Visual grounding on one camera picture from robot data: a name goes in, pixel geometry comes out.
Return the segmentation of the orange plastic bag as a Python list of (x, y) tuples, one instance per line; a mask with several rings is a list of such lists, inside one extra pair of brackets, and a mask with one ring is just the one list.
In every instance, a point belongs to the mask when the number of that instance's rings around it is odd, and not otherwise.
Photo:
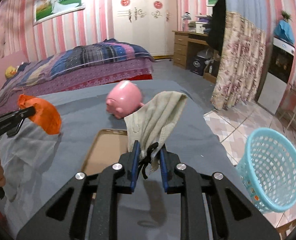
[(45, 99), (35, 96), (21, 94), (18, 98), (18, 106), (20, 109), (34, 107), (35, 114), (29, 119), (40, 126), (45, 133), (55, 135), (60, 133), (62, 119), (57, 108)]

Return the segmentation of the beige cloth mask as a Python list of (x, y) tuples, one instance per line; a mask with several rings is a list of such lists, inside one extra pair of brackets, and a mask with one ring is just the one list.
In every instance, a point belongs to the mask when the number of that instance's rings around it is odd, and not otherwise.
[(139, 168), (147, 179), (146, 167), (155, 172), (158, 167), (157, 154), (175, 128), (187, 102), (188, 96), (176, 91), (163, 91), (144, 104), (136, 112), (126, 116), (129, 151), (136, 141), (140, 143)]

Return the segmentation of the bed with purple blankets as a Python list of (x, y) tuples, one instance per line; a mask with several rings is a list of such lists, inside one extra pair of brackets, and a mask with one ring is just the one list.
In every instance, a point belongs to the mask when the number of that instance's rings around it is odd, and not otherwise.
[(23, 62), (0, 89), (0, 115), (18, 109), (20, 94), (40, 96), (129, 79), (150, 79), (152, 55), (114, 38)]

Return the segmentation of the yellow duck plush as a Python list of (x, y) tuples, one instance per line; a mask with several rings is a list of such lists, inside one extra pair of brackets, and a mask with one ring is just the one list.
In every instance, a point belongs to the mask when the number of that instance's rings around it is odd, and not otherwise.
[(13, 67), (13, 66), (7, 67), (7, 69), (5, 70), (6, 79), (10, 79), (13, 76), (15, 76), (15, 74), (17, 74), (17, 71), (18, 71), (17, 67)]

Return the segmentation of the light blue plastic basket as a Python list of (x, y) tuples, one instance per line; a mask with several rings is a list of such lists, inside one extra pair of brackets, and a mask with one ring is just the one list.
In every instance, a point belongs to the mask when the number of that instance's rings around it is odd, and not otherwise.
[(255, 129), (236, 170), (262, 214), (283, 213), (296, 203), (296, 148), (276, 130)]

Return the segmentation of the flat brown cardboard sheet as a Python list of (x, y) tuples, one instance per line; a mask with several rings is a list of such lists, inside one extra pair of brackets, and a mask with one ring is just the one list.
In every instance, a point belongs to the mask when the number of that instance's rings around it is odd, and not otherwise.
[(127, 130), (102, 129), (95, 136), (81, 171), (87, 176), (101, 173), (106, 167), (119, 161), (128, 149)]

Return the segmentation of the pink pig mug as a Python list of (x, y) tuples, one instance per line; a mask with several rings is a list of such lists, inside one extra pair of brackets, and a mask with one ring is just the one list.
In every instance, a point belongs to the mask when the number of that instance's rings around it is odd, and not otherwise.
[(106, 111), (122, 119), (143, 107), (143, 96), (138, 86), (131, 81), (117, 83), (106, 98)]

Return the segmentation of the water dispenser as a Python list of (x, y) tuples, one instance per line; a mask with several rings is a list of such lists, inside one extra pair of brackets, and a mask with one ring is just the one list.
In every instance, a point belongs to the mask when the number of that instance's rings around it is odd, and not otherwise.
[(275, 115), (287, 88), (295, 47), (280, 38), (273, 38), (271, 59), (258, 104)]

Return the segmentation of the floral curtain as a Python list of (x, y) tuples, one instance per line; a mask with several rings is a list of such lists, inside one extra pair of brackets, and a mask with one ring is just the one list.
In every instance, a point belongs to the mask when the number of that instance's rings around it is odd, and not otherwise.
[(254, 99), (266, 52), (266, 0), (219, 0), (213, 9), (211, 41), (219, 41), (219, 71), (211, 96), (217, 110)]

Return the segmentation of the black box under desk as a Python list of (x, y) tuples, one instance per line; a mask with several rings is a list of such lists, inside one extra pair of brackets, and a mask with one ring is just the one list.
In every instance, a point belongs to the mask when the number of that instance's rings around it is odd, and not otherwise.
[(188, 60), (188, 70), (190, 70), (191, 72), (198, 74), (199, 76), (203, 76), (204, 74), (204, 69), (206, 67), (205, 62), (207, 61), (207, 59), (205, 59), (204, 57), (199, 57), (199, 56), (194, 56), (191, 57)]

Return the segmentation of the cream wardrobe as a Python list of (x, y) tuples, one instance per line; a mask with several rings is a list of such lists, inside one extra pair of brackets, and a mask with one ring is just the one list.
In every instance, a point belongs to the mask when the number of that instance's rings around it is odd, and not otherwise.
[(174, 54), (176, 0), (112, 0), (114, 38), (145, 48), (152, 56)]

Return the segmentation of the wooden desk with drawers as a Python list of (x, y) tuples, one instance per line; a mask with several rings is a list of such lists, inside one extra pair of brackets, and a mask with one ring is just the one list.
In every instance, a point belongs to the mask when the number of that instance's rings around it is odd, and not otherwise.
[(191, 57), (204, 57), (207, 61), (202, 77), (211, 83), (216, 83), (220, 56), (217, 50), (208, 45), (208, 35), (188, 31), (175, 31), (174, 34), (173, 64), (188, 70), (187, 64)]

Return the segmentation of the black hanging coat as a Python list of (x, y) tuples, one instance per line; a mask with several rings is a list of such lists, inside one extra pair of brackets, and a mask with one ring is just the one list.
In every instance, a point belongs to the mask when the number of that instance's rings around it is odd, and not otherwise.
[(207, 43), (221, 56), (226, 24), (226, 0), (218, 0), (213, 7)]

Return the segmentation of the blue cloth covered bottle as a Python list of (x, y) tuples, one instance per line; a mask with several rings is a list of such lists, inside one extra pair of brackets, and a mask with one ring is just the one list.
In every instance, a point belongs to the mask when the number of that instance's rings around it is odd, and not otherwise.
[(294, 45), (295, 38), (292, 28), (285, 20), (280, 20), (274, 29), (274, 36)]

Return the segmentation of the small potted plant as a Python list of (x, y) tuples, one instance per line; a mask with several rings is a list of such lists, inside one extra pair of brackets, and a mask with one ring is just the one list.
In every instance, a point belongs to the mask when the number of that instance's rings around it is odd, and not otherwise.
[(289, 23), (289, 21), (291, 21), (291, 15), (287, 13), (285, 10), (281, 11), (281, 16), (285, 22)]

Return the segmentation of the landscape wall picture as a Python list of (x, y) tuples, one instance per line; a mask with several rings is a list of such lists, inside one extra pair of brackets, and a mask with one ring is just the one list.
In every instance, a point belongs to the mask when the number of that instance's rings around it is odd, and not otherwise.
[(33, 24), (40, 24), (54, 17), (83, 10), (83, 0), (35, 0), (33, 5)]

